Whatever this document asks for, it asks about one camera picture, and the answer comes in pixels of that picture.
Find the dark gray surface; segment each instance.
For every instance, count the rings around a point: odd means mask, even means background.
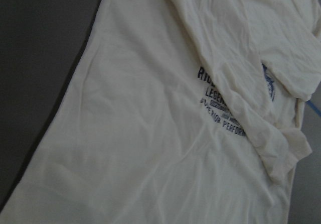
[[[100,0],[0,0],[0,201],[4,204],[58,109]],[[313,96],[321,106],[321,91]],[[313,154],[300,161],[289,224],[321,223],[320,118],[307,106]]]

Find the blue stripe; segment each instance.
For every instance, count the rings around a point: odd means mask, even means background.
[[[311,101],[307,101],[306,104],[309,105],[310,108],[312,108],[313,111],[316,112],[317,115],[319,115],[319,117],[321,117],[321,111]]]

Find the gray surface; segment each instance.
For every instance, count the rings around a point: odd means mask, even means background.
[[[2,203],[58,109],[98,4],[99,0],[0,0]],[[320,88],[312,101],[321,106]],[[289,224],[321,223],[320,120],[307,106],[303,131],[313,154],[297,166]]]

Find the white fabric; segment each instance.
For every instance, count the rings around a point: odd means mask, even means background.
[[[102,0],[0,223],[286,223],[319,16],[317,0]]]

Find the t-shirt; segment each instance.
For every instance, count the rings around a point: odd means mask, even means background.
[[[321,23],[279,1],[102,0],[0,223],[286,223]]]

